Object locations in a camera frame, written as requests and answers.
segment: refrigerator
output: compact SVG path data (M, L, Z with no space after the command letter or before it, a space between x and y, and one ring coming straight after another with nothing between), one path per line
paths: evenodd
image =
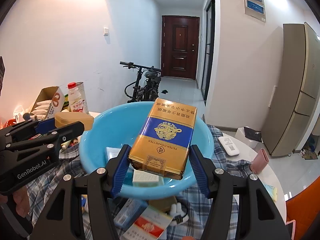
M307 24L284 24L278 87L261 130L272 156L295 150L312 118L320 86L320 40Z

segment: hand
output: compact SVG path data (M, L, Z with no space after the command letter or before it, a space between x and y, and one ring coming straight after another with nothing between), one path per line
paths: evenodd
M23 218L26 217L26 215L28 214L28 212L30 210L27 187L24 186L21 189L18 189L12 195L13 195L13 199L14 199L15 203L17 204L16 211L17 211L18 215L20 215ZM7 196L0 195L0 205L7 203L7 201L8 201Z

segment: light switch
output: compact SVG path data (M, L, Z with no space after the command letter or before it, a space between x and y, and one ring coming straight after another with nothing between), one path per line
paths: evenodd
M103 28L103 35L105 36L109 35L109 28Z

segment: wooden door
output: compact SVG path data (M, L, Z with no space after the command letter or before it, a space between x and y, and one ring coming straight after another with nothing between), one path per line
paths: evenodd
M162 76L196 79L199 17L162 17Z

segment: white box on floor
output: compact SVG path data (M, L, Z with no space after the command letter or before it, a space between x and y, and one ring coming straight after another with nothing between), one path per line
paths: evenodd
M251 149L255 148L258 144L257 141L253 141L245 137L243 127L238 128L235 138L239 141L242 141L244 144L248 145Z

